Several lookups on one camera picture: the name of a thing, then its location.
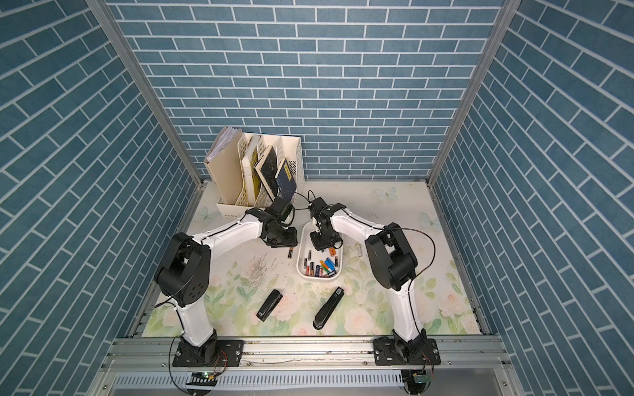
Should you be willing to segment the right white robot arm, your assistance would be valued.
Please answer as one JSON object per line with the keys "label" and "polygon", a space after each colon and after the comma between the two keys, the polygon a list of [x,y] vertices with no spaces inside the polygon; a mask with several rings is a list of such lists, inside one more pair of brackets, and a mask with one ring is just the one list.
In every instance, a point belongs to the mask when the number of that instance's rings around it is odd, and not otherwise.
{"label": "right white robot arm", "polygon": [[317,227],[310,239],[317,250],[338,247],[343,235],[365,246],[371,273],[389,290],[394,334],[405,344],[416,340],[423,326],[415,313],[409,289],[416,277],[418,260],[401,226],[373,223],[354,215],[343,204],[328,204],[322,198],[313,199],[309,211]]}

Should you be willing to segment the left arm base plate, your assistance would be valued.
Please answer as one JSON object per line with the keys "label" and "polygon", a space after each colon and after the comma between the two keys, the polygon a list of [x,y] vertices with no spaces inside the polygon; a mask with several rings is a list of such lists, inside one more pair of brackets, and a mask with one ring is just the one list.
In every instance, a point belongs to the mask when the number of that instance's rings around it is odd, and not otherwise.
{"label": "left arm base plate", "polygon": [[244,351],[244,341],[239,339],[211,338],[200,347],[190,345],[183,337],[179,341],[172,361],[175,367],[237,367]]}

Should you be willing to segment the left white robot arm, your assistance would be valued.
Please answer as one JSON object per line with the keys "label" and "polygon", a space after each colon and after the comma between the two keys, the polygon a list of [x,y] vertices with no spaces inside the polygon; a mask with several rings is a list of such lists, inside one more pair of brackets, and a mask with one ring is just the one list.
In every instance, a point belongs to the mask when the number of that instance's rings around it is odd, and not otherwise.
{"label": "left white robot arm", "polygon": [[175,234],[160,260],[155,283],[173,305],[183,328],[183,341],[202,347],[216,337],[203,301],[211,264],[218,257],[251,240],[260,239],[271,248],[297,246],[297,229],[286,220],[292,204],[281,197],[266,209],[248,209],[236,221],[201,234]]}

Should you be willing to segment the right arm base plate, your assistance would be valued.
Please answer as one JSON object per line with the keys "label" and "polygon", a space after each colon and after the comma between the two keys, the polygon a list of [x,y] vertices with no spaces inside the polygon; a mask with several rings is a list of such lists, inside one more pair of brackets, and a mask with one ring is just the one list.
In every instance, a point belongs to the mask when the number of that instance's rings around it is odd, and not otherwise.
{"label": "right arm base plate", "polygon": [[372,341],[377,366],[439,366],[442,361],[433,338],[421,338],[405,343],[399,338],[380,337]]}

